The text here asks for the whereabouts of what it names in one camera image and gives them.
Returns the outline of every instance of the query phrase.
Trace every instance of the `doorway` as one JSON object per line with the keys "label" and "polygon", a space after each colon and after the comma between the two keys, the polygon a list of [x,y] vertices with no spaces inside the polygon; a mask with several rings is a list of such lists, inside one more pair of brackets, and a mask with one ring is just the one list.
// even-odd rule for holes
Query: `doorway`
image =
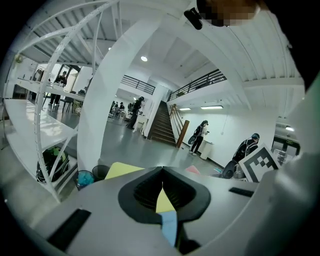
{"label": "doorway", "polygon": [[274,137],[271,152],[276,156],[280,165],[282,165],[299,155],[300,145],[290,139]]}

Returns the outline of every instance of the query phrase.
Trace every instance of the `black jacket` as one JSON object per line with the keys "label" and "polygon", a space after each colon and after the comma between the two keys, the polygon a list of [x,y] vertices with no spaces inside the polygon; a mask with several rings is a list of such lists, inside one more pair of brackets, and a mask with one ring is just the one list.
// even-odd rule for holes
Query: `black jacket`
{"label": "black jacket", "polygon": [[203,127],[202,127],[201,125],[199,125],[199,126],[195,129],[193,135],[194,135],[194,136],[197,136],[197,137],[200,136],[200,135],[201,135],[201,132],[202,132],[202,129],[203,129]]}
{"label": "black jacket", "polygon": [[55,79],[55,81],[54,81],[55,83],[63,83],[63,87],[65,87],[66,85],[67,85],[67,79],[66,79],[66,77],[63,77],[62,75],[59,75],[56,79]]}
{"label": "black jacket", "polygon": [[239,162],[240,160],[251,154],[253,151],[255,151],[257,148],[258,144],[255,143],[252,138],[246,139],[240,144],[232,160]]}
{"label": "black jacket", "polygon": [[136,100],[133,106],[133,113],[137,113],[139,109],[141,109],[141,102],[140,100]]}

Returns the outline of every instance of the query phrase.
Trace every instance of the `white shelf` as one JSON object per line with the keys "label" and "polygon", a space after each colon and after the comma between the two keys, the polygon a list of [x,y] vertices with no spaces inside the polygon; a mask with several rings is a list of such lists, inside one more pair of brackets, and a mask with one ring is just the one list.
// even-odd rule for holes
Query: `white shelf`
{"label": "white shelf", "polygon": [[[5,99],[5,109],[9,115],[9,121],[5,122],[6,138],[23,167],[36,180],[38,155],[36,150],[34,115],[35,105],[24,99]],[[76,134],[75,131],[67,125],[57,121],[45,112],[41,111],[40,134],[42,151],[51,148],[63,141],[69,135]],[[69,169],[58,180],[52,182],[53,187],[60,192],[64,185],[69,181],[73,173],[77,170],[77,160],[69,157]],[[49,192],[49,186],[46,183],[38,182]]]}
{"label": "white shelf", "polygon": [[[39,91],[39,87],[40,87],[39,82],[32,81],[32,80],[25,80],[25,79],[21,79],[21,78],[17,79],[16,84],[19,85],[20,87],[23,87],[23,88],[31,91],[31,92],[34,92],[34,93],[37,93]],[[54,89],[49,85],[46,86],[45,91],[47,93],[73,98],[73,99],[75,99],[77,101],[81,101],[81,102],[83,102],[85,100],[85,97],[83,97],[81,95],[70,93],[70,92],[67,92],[64,90]]]}
{"label": "white shelf", "polygon": [[31,150],[24,138],[17,133],[12,125],[5,127],[5,135],[15,156],[19,159],[28,173],[36,179],[38,162],[37,152]]}
{"label": "white shelf", "polygon": [[[36,152],[35,143],[35,105],[25,99],[5,99],[6,111],[13,123],[15,131],[26,144]],[[40,120],[42,151],[65,141],[74,130],[41,111]]]}
{"label": "white shelf", "polygon": [[[21,137],[16,131],[13,126],[6,126],[5,127],[5,135],[6,138],[12,148],[12,151],[16,155],[16,157],[19,159],[23,167],[27,170],[27,172],[37,180],[36,174],[37,174],[37,164],[38,164],[38,156],[36,151],[31,150],[30,147],[26,144],[23,137]],[[68,156],[69,158],[69,169],[66,171],[59,179],[52,182],[52,185],[54,188],[56,188],[58,185],[57,190],[61,191],[63,188],[63,184],[67,183],[72,175],[77,171],[77,168],[75,168],[72,173],[71,170],[77,165],[77,160],[72,157]],[[43,186],[45,189],[48,189],[48,186],[46,183],[40,183],[41,186]]]}

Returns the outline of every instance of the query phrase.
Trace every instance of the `gray floor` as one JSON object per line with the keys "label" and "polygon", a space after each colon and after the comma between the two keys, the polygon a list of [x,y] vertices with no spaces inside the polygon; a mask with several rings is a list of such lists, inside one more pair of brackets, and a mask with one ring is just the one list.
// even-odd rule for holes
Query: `gray floor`
{"label": "gray floor", "polygon": [[[74,128],[79,122],[79,116],[70,112],[62,112],[62,106],[52,108],[46,101],[43,110],[62,123]],[[189,154],[188,147],[182,145],[177,149],[158,141],[144,139],[139,132],[132,133],[126,128],[127,123],[122,119],[109,118],[103,137],[100,164],[111,166],[121,162],[137,167],[148,168],[155,166],[172,166],[185,169],[194,165],[203,175],[216,174],[216,166],[199,156]],[[2,148],[2,123],[0,123],[0,147]],[[68,150],[76,156],[77,137],[69,144]],[[52,195],[37,184],[24,167],[20,164],[10,146],[0,151],[0,188],[12,214],[30,227],[34,227],[58,203]],[[61,193],[65,198],[77,193],[71,180]]]}
{"label": "gray floor", "polygon": [[133,133],[117,122],[108,122],[105,127],[99,162],[107,166],[121,162],[142,168],[171,166],[185,169],[193,165],[203,175],[217,174],[214,170],[216,165],[189,154],[186,145],[175,148],[169,144],[147,140],[138,131]]}

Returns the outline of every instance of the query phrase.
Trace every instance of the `pink object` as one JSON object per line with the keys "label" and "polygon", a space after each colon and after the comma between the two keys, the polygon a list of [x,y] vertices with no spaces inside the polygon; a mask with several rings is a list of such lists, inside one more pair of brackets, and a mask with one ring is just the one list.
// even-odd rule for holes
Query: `pink object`
{"label": "pink object", "polygon": [[194,165],[189,166],[185,170],[188,172],[191,172],[191,173],[200,174],[200,172],[198,171],[198,169]]}

